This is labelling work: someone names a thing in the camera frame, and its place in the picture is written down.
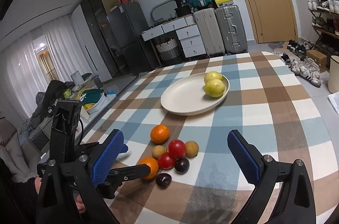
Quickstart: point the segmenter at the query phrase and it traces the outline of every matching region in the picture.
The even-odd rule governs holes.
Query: gray suitcase
[[[216,9],[216,16],[228,54],[247,53],[245,28],[239,7],[237,5],[227,5],[218,8]]]
[[[194,18],[198,25],[206,53],[209,56],[225,53],[214,8],[197,11],[194,13]]]

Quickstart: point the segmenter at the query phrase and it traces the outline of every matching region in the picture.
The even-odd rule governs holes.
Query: blue gripper pad
[[[257,185],[260,180],[259,166],[233,131],[227,136],[227,145],[247,182]]]
[[[92,166],[91,181],[94,187],[104,183],[107,175],[124,145],[124,135],[118,130]]]

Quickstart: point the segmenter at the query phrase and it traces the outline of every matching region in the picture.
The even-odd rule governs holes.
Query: checkered tablecloth
[[[209,71],[229,79],[229,93],[222,104],[189,117],[162,108],[160,97],[168,86]],[[156,69],[136,82],[84,141],[103,142],[114,128],[120,129],[129,151],[118,156],[114,167],[132,166],[151,156],[150,131],[158,124],[169,127],[168,142],[196,141],[199,154],[189,159],[188,173],[168,171],[172,183],[166,190],[160,190],[154,180],[124,183],[116,198],[107,201],[122,224],[231,222],[254,188],[227,147],[232,129],[277,161],[299,158],[305,162],[318,223],[339,202],[338,164],[325,124],[303,86],[276,55],[247,53]],[[261,223],[267,221],[278,192],[277,183]]]

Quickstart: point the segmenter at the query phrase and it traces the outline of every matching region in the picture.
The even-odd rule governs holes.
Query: orange
[[[150,132],[150,138],[154,143],[161,144],[169,138],[169,134],[170,132],[167,126],[157,125],[153,127]]]
[[[158,165],[157,160],[155,160],[152,157],[146,157],[146,158],[144,158],[140,161],[139,165],[142,165],[142,164],[146,164],[147,166],[150,167],[150,174],[143,177],[143,179],[151,180],[155,176],[157,176],[157,172],[158,172],[158,169],[159,169],[159,165]]]

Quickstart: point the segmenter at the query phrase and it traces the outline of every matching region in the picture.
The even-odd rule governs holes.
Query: white trash can
[[[328,90],[333,94],[339,92],[339,57],[331,56],[329,69]]]

